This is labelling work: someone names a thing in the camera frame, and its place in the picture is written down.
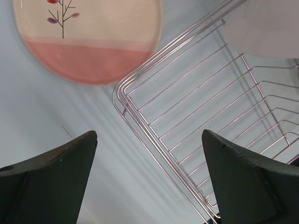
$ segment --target purple leaf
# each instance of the purple leaf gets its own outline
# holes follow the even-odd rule
[[[77,18],[78,16],[80,16],[80,13],[73,13],[73,14],[71,15],[72,18]]]
[[[57,21],[53,18],[48,18],[47,20],[48,20],[49,23],[52,23],[52,24],[57,23]]]

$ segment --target metal wire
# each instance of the metal wire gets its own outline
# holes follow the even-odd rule
[[[257,75],[262,74],[261,70],[266,70],[269,74],[297,70],[299,64],[296,61],[290,66],[276,66],[275,61],[273,61],[274,65],[270,66],[263,64],[251,66],[246,55],[231,50],[226,43],[220,41],[219,47],[198,63],[196,59],[193,59],[194,65],[187,72],[177,76],[177,79],[166,86],[163,84],[160,85],[161,87],[153,86],[159,83],[165,72],[179,73],[172,66],[180,65],[182,58],[191,55],[192,51],[200,48],[204,41],[213,39],[215,35],[218,35],[221,40],[221,28],[225,24],[224,17],[244,1],[223,2],[118,83],[114,90],[115,108],[160,168],[206,223],[208,219],[212,219],[216,224],[214,217],[219,216],[206,162],[193,165],[193,160],[197,160],[196,154],[203,151],[202,144],[192,143],[191,145],[196,147],[193,150],[186,150],[189,153],[181,149],[184,144],[188,141],[193,142],[192,138],[200,135],[203,129],[214,128],[213,122],[219,124],[218,130],[215,131],[218,134],[224,137],[227,135],[226,138],[230,141],[254,151],[263,147],[259,153],[273,159],[279,159],[284,154],[288,155],[287,149],[299,140],[299,124],[290,120],[292,116],[299,115],[296,110],[299,108],[297,94],[299,87],[275,80],[276,76],[273,76],[271,80],[259,81],[260,77]],[[214,66],[221,65],[219,55],[224,51],[228,52],[229,59],[224,58],[223,65],[216,72],[208,77],[205,76],[206,79],[200,80],[201,82],[195,88],[188,89],[186,95],[173,96],[176,99],[174,103],[169,102],[168,93],[173,90],[180,92],[181,89],[178,86],[183,82],[194,83],[192,75],[198,70],[207,64],[212,65],[210,70],[213,70]],[[235,79],[232,79],[232,68],[239,70]],[[221,84],[225,83],[224,74],[231,74],[229,77],[232,79],[226,85]],[[264,85],[268,85],[271,91],[266,92],[263,89]],[[209,87],[213,90],[211,97],[202,102],[193,101],[191,107],[197,105],[195,109],[184,106],[188,101],[192,101],[192,97],[194,98],[204,88]],[[291,92],[292,97],[284,96],[286,92]],[[144,102],[140,95],[151,97]],[[218,106],[218,103],[214,103],[223,101],[227,101],[227,104]],[[280,101],[283,102],[282,106],[272,104],[272,102]],[[244,108],[242,112],[237,113],[242,107],[240,105],[244,105]],[[211,113],[207,114],[207,108],[210,108]],[[180,110],[186,111],[185,116],[180,116],[178,112]],[[230,111],[236,111],[233,118],[230,118],[232,114]],[[171,116],[170,122],[165,123],[164,119],[167,120],[169,116]],[[188,122],[191,124],[200,122],[200,124],[197,127],[191,127],[191,125],[189,129],[184,127]],[[182,133],[181,139],[173,138],[176,132]],[[299,154],[289,155],[285,162],[290,163],[298,157]]]

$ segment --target red leaf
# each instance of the red leaf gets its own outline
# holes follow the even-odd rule
[[[56,3],[58,3],[57,0],[47,0],[47,2],[49,2],[49,3],[51,3],[51,4],[56,4]]]
[[[48,18],[47,20],[48,20],[49,23],[52,23],[52,24],[57,23],[57,21],[53,18]]]
[[[71,15],[72,18],[77,18],[78,16],[80,16],[80,13],[73,13],[73,14]]]

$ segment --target white plate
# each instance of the white plate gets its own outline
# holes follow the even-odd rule
[[[299,0],[247,0],[225,24],[229,45],[243,53],[299,58]]]

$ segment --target light blue surface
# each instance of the light blue surface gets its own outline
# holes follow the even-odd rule
[[[219,2],[164,0],[161,46]],[[45,69],[19,36],[11,0],[1,1],[0,53],[0,167],[93,129],[99,144],[78,223],[203,222],[114,109],[114,86],[81,86]]]

